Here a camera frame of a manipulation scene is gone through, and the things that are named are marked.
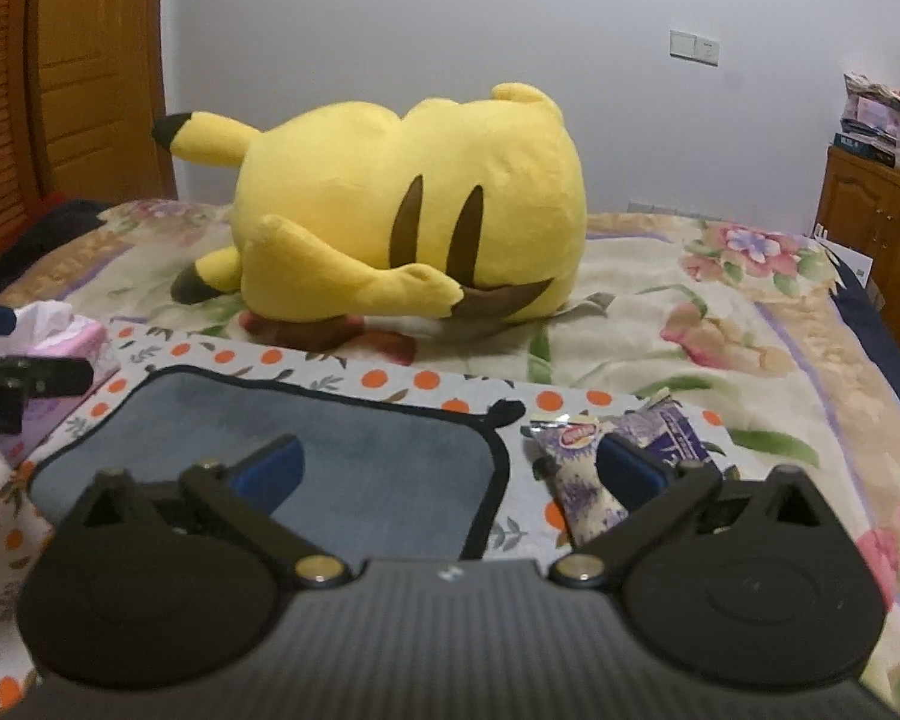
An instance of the yellow stuffed animal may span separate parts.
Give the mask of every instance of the yellow stuffed animal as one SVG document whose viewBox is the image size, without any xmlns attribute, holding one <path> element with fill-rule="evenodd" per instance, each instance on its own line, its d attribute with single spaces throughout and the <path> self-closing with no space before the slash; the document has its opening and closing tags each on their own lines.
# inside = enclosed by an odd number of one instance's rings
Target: yellow stuffed animal
<svg viewBox="0 0 900 720">
<path fill-rule="evenodd" d="M 259 132 L 210 113 L 154 126 L 174 156 L 240 167 L 232 247 L 185 269 L 173 298 L 242 292 L 267 319 L 342 314 L 543 317 L 570 295 L 586 195 L 559 108 L 532 86 L 317 108 Z"/>
</svg>

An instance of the bed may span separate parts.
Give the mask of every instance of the bed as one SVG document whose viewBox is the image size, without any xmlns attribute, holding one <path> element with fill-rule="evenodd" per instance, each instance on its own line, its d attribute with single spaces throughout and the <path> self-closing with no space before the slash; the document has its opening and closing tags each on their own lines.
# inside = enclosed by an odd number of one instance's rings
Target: bed
<svg viewBox="0 0 900 720">
<path fill-rule="evenodd" d="M 237 295 L 186 307 L 170 300 L 178 271 L 227 243 L 226 216 L 226 207 L 179 202 L 109 208 L 101 226 L 2 290 L 0 303 L 66 300 L 90 317 L 280 346 L 279 325 L 252 322 Z M 798 464 L 824 492 L 890 608 L 865 680 L 900 709 L 900 352 L 838 268 L 803 237 L 591 215 L 573 298 L 546 322 L 367 320 L 308 357 L 594 392 L 667 386 L 724 425 L 734 451 L 767 469 Z"/>
</svg>

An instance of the purple stripe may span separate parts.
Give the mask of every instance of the purple stripe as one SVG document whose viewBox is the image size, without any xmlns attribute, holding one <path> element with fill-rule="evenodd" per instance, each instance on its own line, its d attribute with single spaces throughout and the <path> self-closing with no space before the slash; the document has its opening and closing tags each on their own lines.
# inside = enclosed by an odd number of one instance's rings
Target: purple stripe
<svg viewBox="0 0 900 720">
<path fill-rule="evenodd" d="M 126 251 L 130 251 L 133 247 L 131 245 L 123 245 L 120 247 L 120 250 L 117 250 L 112 257 L 109 257 L 106 260 L 103 260 L 101 263 L 96 264 L 93 268 L 89 269 L 86 274 L 80 276 L 77 281 L 74 281 L 73 284 L 68 284 L 66 289 L 60 293 L 56 299 L 63 300 L 67 295 L 72 295 L 72 293 L 76 292 L 80 287 L 85 287 L 91 281 L 93 281 L 97 276 L 100 275 L 100 271 L 106 268 L 110 263 L 112 263 L 117 257 L 123 254 Z"/>
<path fill-rule="evenodd" d="M 586 240 L 588 241 L 607 241 L 611 238 L 652 238 L 654 241 L 663 241 L 670 244 L 672 241 L 665 235 L 660 233 L 602 233 L 588 232 Z"/>
<path fill-rule="evenodd" d="M 756 310 L 760 312 L 760 316 L 763 317 L 764 322 L 767 322 L 779 336 L 780 341 L 783 341 L 784 346 L 787 347 L 787 351 L 789 351 L 794 358 L 794 362 L 797 363 L 799 369 L 807 375 L 808 379 L 810 379 L 810 384 L 813 385 L 813 389 L 816 389 L 817 397 L 820 399 L 821 404 L 823 404 L 823 410 L 826 412 L 826 422 L 831 431 L 833 431 L 833 435 L 837 437 L 840 451 L 844 453 L 844 465 L 847 467 L 847 473 L 850 474 L 850 479 L 853 482 L 853 488 L 856 490 L 857 498 L 860 499 L 860 503 L 864 508 L 866 520 L 869 522 L 869 526 L 874 528 L 874 511 L 871 509 L 869 501 L 866 499 L 866 495 L 864 495 L 863 481 L 857 474 L 850 450 L 847 449 L 844 432 L 842 432 L 840 422 L 837 420 L 837 413 L 833 409 L 833 406 L 830 405 L 830 400 L 826 396 L 826 390 L 823 389 L 823 382 L 820 380 L 820 375 L 818 375 L 812 365 L 807 362 L 807 358 L 804 357 L 803 352 L 797 346 L 797 343 L 790 337 L 790 334 L 783 329 L 773 314 L 770 313 L 770 308 L 763 303 L 756 302 L 754 303 L 754 306 L 756 306 Z M 900 592 L 896 594 L 896 604 L 900 607 Z"/>
</svg>

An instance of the orange dot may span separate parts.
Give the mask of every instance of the orange dot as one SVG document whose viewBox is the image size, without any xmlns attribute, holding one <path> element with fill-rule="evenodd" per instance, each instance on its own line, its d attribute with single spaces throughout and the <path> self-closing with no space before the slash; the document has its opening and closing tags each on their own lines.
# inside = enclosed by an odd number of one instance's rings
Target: orange dot
<svg viewBox="0 0 900 720">
<path fill-rule="evenodd" d="M 14 528 L 7 533 L 7 549 L 20 549 L 20 545 L 24 542 L 23 531 Z"/>
<path fill-rule="evenodd" d="M 557 501 L 550 501 L 543 507 L 543 518 L 547 520 L 547 524 L 559 531 L 566 531 L 567 521 L 563 518 L 563 512 L 557 505 Z"/>
<path fill-rule="evenodd" d="M 613 402 L 613 395 L 602 389 L 591 389 L 586 394 L 586 399 L 594 406 L 609 406 Z"/>
<path fill-rule="evenodd" d="M 440 408 L 447 410 L 447 412 L 470 413 L 470 404 L 467 403 L 466 400 L 461 400 L 456 397 L 444 401 L 444 404 L 440 406 Z"/>
<path fill-rule="evenodd" d="M 20 685 L 12 677 L 4 677 L 0 680 L 0 709 L 10 709 L 20 701 L 22 693 Z"/>
<path fill-rule="evenodd" d="M 388 379 L 389 376 L 386 375 L 386 370 L 375 368 L 374 370 L 367 370 L 367 373 L 364 374 L 364 378 L 360 380 L 360 383 L 367 388 L 377 389 L 378 386 L 384 386 Z"/>
<path fill-rule="evenodd" d="M 558 392 L 548 389 L 536 396 L 536 405 L 545 412 L 558 412 L 563 408 L 563 398 L 559 396 Z"/>
<path fill-rule="evenodd" d="M 439 374 L 432 370 L 421 370 L 413 377 L 413 385 L 420 389 L 437 389 L 440 386 Z"/>
</svg>

